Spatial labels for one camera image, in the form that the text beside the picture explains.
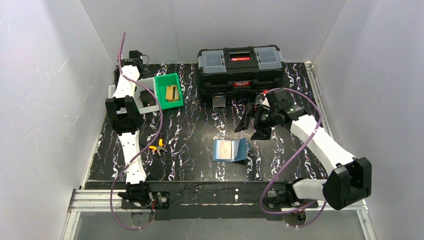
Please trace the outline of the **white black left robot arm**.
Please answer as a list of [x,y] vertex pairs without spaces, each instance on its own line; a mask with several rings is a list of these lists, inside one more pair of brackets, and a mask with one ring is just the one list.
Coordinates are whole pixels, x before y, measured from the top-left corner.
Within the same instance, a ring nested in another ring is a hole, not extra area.
[[119,63],[122,69],[115,71],[114,92],[105,100],[107,115],[121,144],[126,167],[122,173],[125,176],[125,191],[119,192],[118,196],[136,207],[148,208],[153,203],[153,197],[140,155],[142,116],[135,100],[137,85],[126,79],[136,81],[141,78],[143,54],[131,50],[129,58]]

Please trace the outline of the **blue leather card holder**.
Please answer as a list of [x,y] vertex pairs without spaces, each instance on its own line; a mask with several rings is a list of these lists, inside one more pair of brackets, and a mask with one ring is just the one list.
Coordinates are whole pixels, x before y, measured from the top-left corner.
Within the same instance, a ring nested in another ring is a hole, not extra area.
[[213,161],[215,162],[239,162],[245,161],[251,144],[246,138],[237,140],[216,139],[213,145]]

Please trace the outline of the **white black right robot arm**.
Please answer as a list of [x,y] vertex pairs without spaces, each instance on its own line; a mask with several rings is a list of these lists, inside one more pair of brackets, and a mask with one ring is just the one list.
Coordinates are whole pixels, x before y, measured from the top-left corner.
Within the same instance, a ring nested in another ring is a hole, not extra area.
[[[267,184],[259,199],[261,210],[275,214],[272,208],[291,205],[302,200],[323,201],[341,210],[372,194],[372,164],[366,157],[355,157],[342,148],[322,127],[318,119],[303,106],[292,104],[287,93],[290,88],[274,88],[263,93],[260,104],[248,103],[235,132],[245,131],[253,124],[251,140],[270,140],[272,129],[285,127],[302,141],[302,146],[289,158]],[[271,187],[283,170],[305,149],[318,158],[327,172],[326,179],[300,178],[287,182],[284,190],[271,192]]]

